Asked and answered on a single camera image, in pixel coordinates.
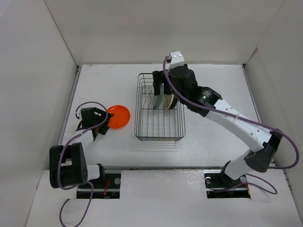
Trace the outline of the cream and black plate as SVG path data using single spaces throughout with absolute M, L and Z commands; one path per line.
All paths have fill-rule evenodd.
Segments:
M 174 108 L 175 103 L 174 103 L 174 95 L 170 94 L 170 95 L 164 95 L 163 98 L 163 108 L 165 110 L 171 110 Z

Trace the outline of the orange plate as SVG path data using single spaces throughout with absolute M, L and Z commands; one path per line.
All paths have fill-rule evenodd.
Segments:
M 107 112 L 113 115 L 110 118 L 108 127 L 114 130 L 125 127 L 131 118 L 130 111 L 123 105 L 111 106 L 107 109 Z

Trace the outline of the clear glass plate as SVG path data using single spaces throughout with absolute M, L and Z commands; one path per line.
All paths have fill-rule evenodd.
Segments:
M 160 94 L 154 95 L 153 109 L 158 109 L 164 98 L 164 86 L 160 84 Z

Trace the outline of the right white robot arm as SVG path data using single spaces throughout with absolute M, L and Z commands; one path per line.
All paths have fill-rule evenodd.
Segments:
M 222 185 L 230 186 L 242 175 L 252 171 L 265 173 L 270 168 L 282 133 L 247 119 L 229 105 L 221 94 L 210 87 L 198 85 L 194 71 L 186 64 L 169 70 L 153 71 L 152 78 L 155 95 L 172 96 L 173 100 L 178 100 L 190 111 L 221 125 L 248 146 L 248 151 L 223 166 L 219 174 Z

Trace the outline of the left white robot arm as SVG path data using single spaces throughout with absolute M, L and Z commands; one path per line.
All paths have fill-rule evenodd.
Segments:
M 57 174 L 59 160 L 64 145 L 52 146 L 49 151 L 50 184 L 53 188 L 73 187 L 90 181 L 94 187 L 102 187 L 106 182 L 106 173 L 101 164 L 87 165 L 84 151 L 94 142 L 97 136 L 105 135 L 109 129 L 109 122 L 114 114 L 96 107 L 83 108 L 80 111 L 80 122 L 75 131 L 76 138 L 67 146 L 62 163 L 71 161 L 68 166 L 61 166 L 60 175 Z

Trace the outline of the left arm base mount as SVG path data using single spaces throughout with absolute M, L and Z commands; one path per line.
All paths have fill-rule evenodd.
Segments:
M 121 170 L 106 170 L 105 180 L 91 180 L 94 190 L 93 199 L 119 199 L 121 186 Z M 89 184 L 80 185 L 77 188 L 77 199 L 89 199 L 91 186 Z

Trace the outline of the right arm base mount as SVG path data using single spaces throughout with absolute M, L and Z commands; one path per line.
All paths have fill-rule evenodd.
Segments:
M 246 176 L 243 175 L 237 180 L 223 176 L 219 172 L 206 172 L 205 187 L 208 199 L 250 199 L 250 192 Z

